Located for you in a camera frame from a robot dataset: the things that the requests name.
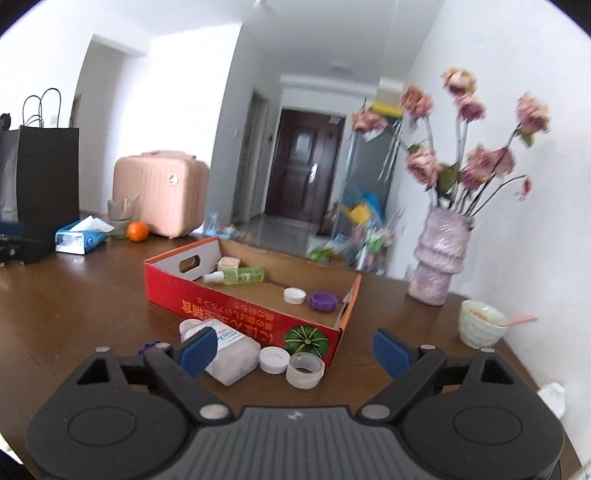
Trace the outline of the beige small box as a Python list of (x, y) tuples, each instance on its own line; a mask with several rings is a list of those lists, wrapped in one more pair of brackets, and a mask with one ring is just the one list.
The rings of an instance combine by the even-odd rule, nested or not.
[(223, 256), (217, 262), (216, 269), (218, 271), (225, 269), (235, 269), (240, 266), (240, 263), (242, 263), (242, 260), (240, 260), (239, 258)]

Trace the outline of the clear glass cup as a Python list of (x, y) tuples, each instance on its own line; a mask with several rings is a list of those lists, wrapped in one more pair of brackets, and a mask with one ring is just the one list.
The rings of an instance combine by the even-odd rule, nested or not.
[(136, 200), (124, 198), (120, 201), (109, 200), (107, 203), (108, 224), (112, 227), (110, 236), (115, 239), (126, 237), (126, 230), (133, 221)]

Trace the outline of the dried pink roses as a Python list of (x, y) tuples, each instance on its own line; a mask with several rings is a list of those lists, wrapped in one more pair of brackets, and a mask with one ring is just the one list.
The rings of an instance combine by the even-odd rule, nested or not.
[(413, 144), (402, 141), (402, 130), (388, 121), (387, 108), (377, 103), (363, 107), (352, 114), (352, 130), (368, 139), (376, 139), (383, 133), (392, 136), (384, 167), (394, 165), (399, 148), (406, 153), (406, 168), (415, 180), (431, 192), (433, 204), (452, 210), (468, 219), (474, 218), (504, 187), (520, 181), (517, 196), (527, 199), (533, 182), (527, 175), (514, 173), (517, 160), (511, 149), (514, 140), (521, 140), (531, 148), (538, 134), (550, 132), (551, 115), (548, 104), (530, 92), (519, 97), (516, 104), (517, 125), (506, 144), (498, 149), (488, 149), (479, 144), (467, 148), (471, 124), (486, 118), (487, 107), (478, 97), (477, 77), (464, 68), (450, 68), (442, 75), (443, 88), (453, 98), (455, 105), (456, 155), (448, 164), (438, 159), (431, 125), (434, 100), (421, 87), (411, 84), (401, 96), (400, 107), (394, 117), (411, 124), (425, 125), (427, 138)]

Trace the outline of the white screw cap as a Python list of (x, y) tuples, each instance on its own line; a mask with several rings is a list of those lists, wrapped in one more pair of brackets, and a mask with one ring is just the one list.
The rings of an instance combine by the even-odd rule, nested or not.
[(266, 347), (259, 352), (259, 368), (266, 374), (280, 375), (287, 371), (290, 353), (279, 347)]
[(301, 305), (307, 298), (307, 292), (300, 288), (288, 287), (283, 290), (283, 300), (290, 305)]

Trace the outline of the purple round lid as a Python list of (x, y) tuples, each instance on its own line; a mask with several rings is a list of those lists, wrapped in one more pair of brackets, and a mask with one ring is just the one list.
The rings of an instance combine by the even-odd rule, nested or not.
[(318, 291), (311, 294), (310, 299), (308, 299), (308, 305), (310, 305), (312, 310), (321, 313), (331, 313), (338, 307), (339, 299), (335, 294)]

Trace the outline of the orange fruit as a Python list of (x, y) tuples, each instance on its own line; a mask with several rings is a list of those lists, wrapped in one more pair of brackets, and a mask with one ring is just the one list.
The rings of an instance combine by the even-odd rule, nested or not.
[(149, 236), (149, 227), (141, 221), (133, 221), (126, 228), (126, 237), (132, 242), (145, 241)]

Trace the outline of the red cardboard box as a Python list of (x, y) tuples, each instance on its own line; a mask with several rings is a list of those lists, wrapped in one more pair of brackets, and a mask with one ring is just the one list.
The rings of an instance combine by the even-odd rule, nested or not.
[[(262, 267), (260, 283), (228, 286), (204, 283), (223, 256), (242, 266)], [(307, 352), (331, 365), (359, 295), (362, 275), (287, 253), (229, 239), (208, 237), (149, 258), (144, 263), (149, 302), (185, 319), (217, 319), (259, 342), (288, 353)], [(283, 300), (283, 290), (307, 292), (301, 305)], [(325, 291), (339, 299), (331, 313), (312, 310), (311, 294)]]

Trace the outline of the clear cotton swab jar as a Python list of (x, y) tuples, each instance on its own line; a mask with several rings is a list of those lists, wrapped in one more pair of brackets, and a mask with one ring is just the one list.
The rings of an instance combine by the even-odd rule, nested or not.
[(221, 320), (186, 319), (179, 324), (182, 341), (211, 327), (217, 334), (217, 353), (205, 372), (224, 386), (230, 386), (259, 366), (259, 342), (240, 333)]

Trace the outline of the blue tissue pack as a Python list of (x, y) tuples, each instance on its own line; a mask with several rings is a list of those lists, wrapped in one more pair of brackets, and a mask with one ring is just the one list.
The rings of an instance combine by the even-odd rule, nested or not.
[(58, 253), (85, 255), (103, 243), (114, 227), (98, 217), (89, 215), (60, 228), (54, 237)]

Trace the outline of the pink spoon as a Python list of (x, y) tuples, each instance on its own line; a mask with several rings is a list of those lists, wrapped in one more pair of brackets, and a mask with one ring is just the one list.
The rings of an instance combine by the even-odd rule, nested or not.
[(513, 327), (513, 326), (517, 326), (517, 325), (522, 325), (522, 324), (527, 324), (527, 323), (532, 323), (532, 322), (536, 322), (538, 321), (538, 316), (536, 315), (530, 315), (530, 316), (524, 316), (524, 317), (520, 317), (520, 318), (515, 318), (512, 320), (507, 320), (504, 321), (500, 324), (500, 327), (502, 328), (509, 328), (509, 327)]

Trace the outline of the blue yellow clutter pile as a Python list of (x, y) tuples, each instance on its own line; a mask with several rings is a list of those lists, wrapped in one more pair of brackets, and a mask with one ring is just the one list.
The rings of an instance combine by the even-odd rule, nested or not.
[(405, 213), (402, 206), (387, 216), (376, 194), (356, 191), (352, 199), (332, 204), (325, 216), (329, 234), (308, 237), (305, 257), (384, 276)]

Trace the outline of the pale green bowl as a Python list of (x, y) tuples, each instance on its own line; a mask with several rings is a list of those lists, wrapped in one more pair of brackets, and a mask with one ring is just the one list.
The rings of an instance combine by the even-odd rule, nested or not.
[(502, 326), (506, 320), (505, 315), (494, 307), (476, 300), (464, 300), (459, 314), (460, 339), (473, 349), (493, 347), (509, 330)]

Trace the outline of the dark brown entrance door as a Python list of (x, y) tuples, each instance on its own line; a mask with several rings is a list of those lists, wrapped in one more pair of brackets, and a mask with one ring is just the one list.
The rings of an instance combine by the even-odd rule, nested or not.
[(329, 206), (346, 119), (283, 109), (264, 213), (314, 225)]

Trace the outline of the blue jar lid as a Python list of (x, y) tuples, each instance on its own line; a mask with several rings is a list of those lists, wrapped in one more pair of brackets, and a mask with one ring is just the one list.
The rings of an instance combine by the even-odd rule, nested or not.
[(146, 350), (148, 350), (148, 349), (150, 349), (150, 348), (154, 347), (154, 346), (155, 346), (155, 345), (157, 345), (158, 343), (160, 343), (160, 341), (159, 341), (159, 340), (155, 340), (155, 341), (151, 341), (151, 342), (144, 343), (144, 344), (142, 345), (142, 347), (141, 347), (141, 348), (138, 350), (137, 354), (138, 354), (139, 356), (143, 355), (143, 353), (144, 353)]

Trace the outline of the purple textured vase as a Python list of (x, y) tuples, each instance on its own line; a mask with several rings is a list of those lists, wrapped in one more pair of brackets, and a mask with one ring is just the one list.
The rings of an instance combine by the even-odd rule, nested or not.
[(426, 305), (445, 304), (453, 277), (463, 271), (472, 219), (450, 209), (432, 206), (414, 255), (418, 261), (408, 295)]

